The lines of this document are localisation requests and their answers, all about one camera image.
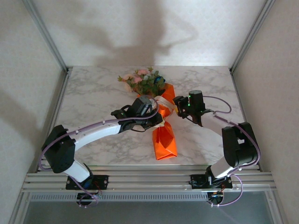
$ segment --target marble tabletop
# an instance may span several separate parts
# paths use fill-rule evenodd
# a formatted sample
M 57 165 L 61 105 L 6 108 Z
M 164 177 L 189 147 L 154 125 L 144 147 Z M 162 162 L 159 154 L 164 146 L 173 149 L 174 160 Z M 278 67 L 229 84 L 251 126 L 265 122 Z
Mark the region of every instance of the marble tabletop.
M 75 66 L 66 86 L 56 125 L 69 130 L 103 119 L 113 119 L 110 113 L 132 104 L 137 94 L 126 92 L 117 77 L 145 67 L 89 67 Z M 176 96 L 187 96 L 191 90 L 202 90 L 204 95 L 216 96 L 232 106 L 223 117 L 243 122 L 231 76 L 226 66 L 154 66 L 173 84 Z M 216 99 L 205 98 L 206 108 L 227 111 L 227 106 Z M 79 162 L 87 165 L 210 165 L 223 156 L 222 138 L 209 129 L 181 119 L 173 113 L 167 118 L 177 144 L 178 156 L 157 161 L 152 143 L 152 132 L 126 131 L 92 142 L 75 153 Z

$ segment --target orange wrapping paper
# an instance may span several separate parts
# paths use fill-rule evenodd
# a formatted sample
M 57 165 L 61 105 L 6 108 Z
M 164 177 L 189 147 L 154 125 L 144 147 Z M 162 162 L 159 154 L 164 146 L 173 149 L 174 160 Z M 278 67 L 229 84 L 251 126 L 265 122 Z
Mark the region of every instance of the orange wrapping paper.
M 172 104 L 175 98 L 173 85 L 165 84 L 165 92 L 161 95 Z M 159 113 L 163 118 L 171 114 L 169 108 L 159 104 Z M 153 143 L 156 160 L 168 159 L 178 155 L 175 137 L 171 125 L 166 121 L 163 127 L 158 127 L 153 131 Z

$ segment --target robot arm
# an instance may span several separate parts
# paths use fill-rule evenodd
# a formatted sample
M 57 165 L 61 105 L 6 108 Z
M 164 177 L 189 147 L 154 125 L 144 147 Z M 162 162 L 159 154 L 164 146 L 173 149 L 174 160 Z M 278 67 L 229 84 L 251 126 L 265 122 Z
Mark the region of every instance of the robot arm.
M 212 110 L 206 109 L 202 92 L 194 90 L 189 97 L 178 96 L 173 99 L 177 106 L 177 114 L 183 119 L 191 116 L 192 121 L 201 127 L 211 129 L 222 136 L 224 157 L 206 169 L 205 178 L 194 185 L 219 186 L 227 175 L 240 166 L 253 163 L 257 159 L 257 151 L 251 140 L 240 130 L 228 122 L 216 118 Z M 238 124 L 256 143 L 256 139 L 248 122 Z
M 132 130 L 136 125 L 147 130 L 163 121 L 157 109 L 152 109 L 152 102 L 146 96 L 137 98 L 132 105 L 113 111 L 111 115 L 117 119 L 98 122 L 72 132 L 62 125 L 54 127 L 42 147 L 44 150 L 52 142 L 65 136 L 44 152 L 53 172 L 65 173 L 84 186 L 93 174 L 88 166 L 74 160 L 75 151 L 100 138 Z

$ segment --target glass panel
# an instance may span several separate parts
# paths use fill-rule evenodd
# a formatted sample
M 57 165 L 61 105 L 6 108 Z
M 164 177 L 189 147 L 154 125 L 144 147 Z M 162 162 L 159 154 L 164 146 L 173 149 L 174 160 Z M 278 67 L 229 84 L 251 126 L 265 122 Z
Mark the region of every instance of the glass panel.
M 225 193 L 231 201 L 239 193 Z M 229 206 L 211 208 L 207 202 L 100 202 L 79 208 L 74 202 L 31 202 L 25 224 L 272 224 L 265 193 L 244 192 Z

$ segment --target flower bouquet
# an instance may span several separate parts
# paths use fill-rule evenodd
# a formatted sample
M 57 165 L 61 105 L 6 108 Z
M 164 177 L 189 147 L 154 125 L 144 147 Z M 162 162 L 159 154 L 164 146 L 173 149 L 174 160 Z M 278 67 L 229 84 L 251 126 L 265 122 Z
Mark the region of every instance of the flower bouquet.
M 123 78 L 119 76 L 118 81 L 125 83 L 127 91 L 134 91 L 139 95 L 156 97 L 165 92 L 165 79 L 152 67 L 148 70 L 135 70 L 134 74 L 126 74 Z
M 158 125 L 153 131 L 153 144 L 157 160 L 163 160 L 176 157 L 177 147 L 174 133 L 171 125 L 165 119 L 172 114 L 174 110 L 175 98 L 173 85 L 165 83 L 163 76 L 159 71 L 154 71 L 152 67 L 147 70 L 135 70 L 134 74 L 127 74 L 124 77 L 118 77 L 118 81 L 125 83 L 127 91 L 134 91 L 139 95 L 151 95 L 159 104 L 159 113 L 164 122 Z

